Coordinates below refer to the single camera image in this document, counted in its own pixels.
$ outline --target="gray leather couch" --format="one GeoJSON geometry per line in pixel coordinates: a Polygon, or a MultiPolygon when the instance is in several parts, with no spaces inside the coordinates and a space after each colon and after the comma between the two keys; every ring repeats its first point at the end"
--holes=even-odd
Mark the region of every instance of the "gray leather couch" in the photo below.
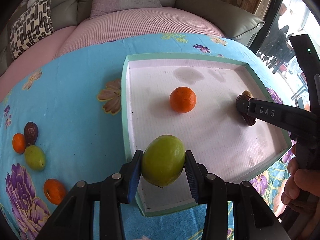
{"type": "MultiPolygon", "coordinates": [[[[218,0],[160,0],[164,7],[175,7],[196,14],[215,24],[230,39],[249,46],[264,21],[255,15],[218,0]]],[[[51,0],[51,20],[55,31],[77,26],[90,17],[92,0],[51,0]]],[[[0,35],[0,76],[12,63],[10,30],[12,24],[27,10],[19,7],[0,35]]]]}

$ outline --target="green fruit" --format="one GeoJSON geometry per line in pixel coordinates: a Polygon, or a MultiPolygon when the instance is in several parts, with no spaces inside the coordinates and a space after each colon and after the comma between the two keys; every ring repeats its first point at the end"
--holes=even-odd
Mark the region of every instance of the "green fruit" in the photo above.
{"type": "Polygon", "coordinates": [[[35,145],[30,145],[24,151],[24,157],[28,166],[35,171],[42,171],[45,167],[45,155],[43,150],[35,145]]]}
{"type": "Polygon", "coordinates": [[[180,176],[185,158],[182,141],[172,135],[159,136],[142,157],[141,174],[153,185],[168,186],[180,176]]]}

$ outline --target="human hand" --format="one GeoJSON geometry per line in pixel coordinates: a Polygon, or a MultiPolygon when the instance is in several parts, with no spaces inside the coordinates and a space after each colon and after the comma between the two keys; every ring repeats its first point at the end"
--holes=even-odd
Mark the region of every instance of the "human hand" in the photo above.
{"type": "MultiPolygon", "coordinates": [[[[294,155],[296,154],[295,145],[292,146],[291,151],[294,155]]],[[[287,180],[287,183],[284,186],[284,192],[281,196],[283,204],[288,205],[291,200],[296,199],[300,194],[300,189],[320,197],[320,171],[300,169],[296,158],[290,160],[288,171],[291,174],[291,177],[287,180]]],[[[320,202],[318,202],[314,216],[302,231],[299,239],[308,238],[319,221],[320,202]]]]}

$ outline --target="black and white patterned pillow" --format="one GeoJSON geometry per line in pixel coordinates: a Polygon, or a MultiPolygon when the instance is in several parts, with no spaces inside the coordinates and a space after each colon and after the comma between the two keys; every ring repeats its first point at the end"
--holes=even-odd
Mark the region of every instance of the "black and white patterned pillow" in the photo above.
{"type": "Polygon", "coordinates": [[[13,60],[39,40],[53,34],[50,2],[51,0],[36,0],[12,25],[10,50],[13,60]]]}

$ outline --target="silver rivet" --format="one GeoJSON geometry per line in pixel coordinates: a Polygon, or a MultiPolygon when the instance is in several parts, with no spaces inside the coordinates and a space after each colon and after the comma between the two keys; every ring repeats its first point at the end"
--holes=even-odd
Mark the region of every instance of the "silver rivet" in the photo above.
{"type": "Polygon", "coordinates": [[[242,185],[245,186],[245,187],[250,187],[251,183],[249,181],[245,180],[245,181],[242,182],[242,185]]]}
{"type": "Polygon", "coordinates": [[[84,187],[85,186],[85,181],[81,180],[77,182],[77,187],[84,187]]]}
{"type": "Polygon", "coordinates": [[[207,179],[209,180],[214,180],[216,178],[216,175],[212,174],[212,173],[208,173],[207,174],[207,179]]]}
{"type": "Polygon", "coordinates": [[[114,173],[114,174],[112,174],[112,178],[113,179],[120,179],[121,178],[121,174],[120,173],[114,173]]]}

